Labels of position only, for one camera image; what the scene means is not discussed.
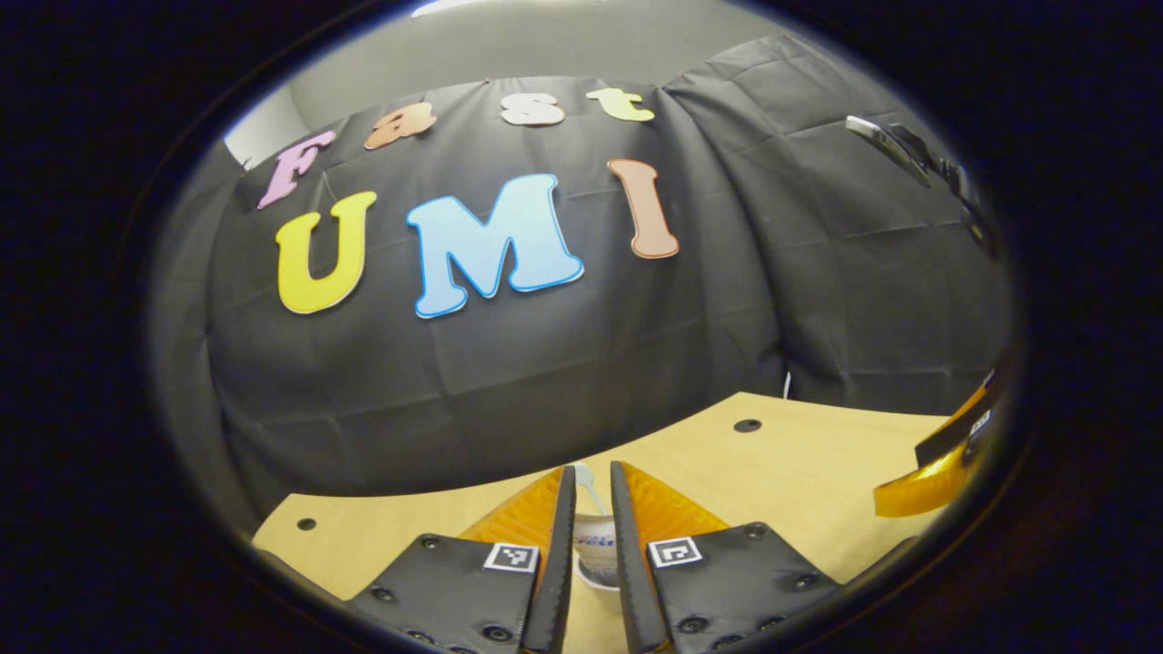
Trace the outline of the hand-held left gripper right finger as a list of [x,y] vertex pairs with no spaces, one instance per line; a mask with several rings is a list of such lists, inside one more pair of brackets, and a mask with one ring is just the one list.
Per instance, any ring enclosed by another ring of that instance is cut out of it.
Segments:
[[768,651],[840,584],[763,521],[732,526],[650,472],[611,465],[618,585],[632,653]]

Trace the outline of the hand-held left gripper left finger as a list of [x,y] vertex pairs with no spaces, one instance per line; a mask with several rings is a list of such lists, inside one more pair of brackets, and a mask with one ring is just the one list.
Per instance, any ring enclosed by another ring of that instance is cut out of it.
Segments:
[[419,535],[348,604],[443,653],[561,653],[576,498],[572,465],[547,472],[458,536]]

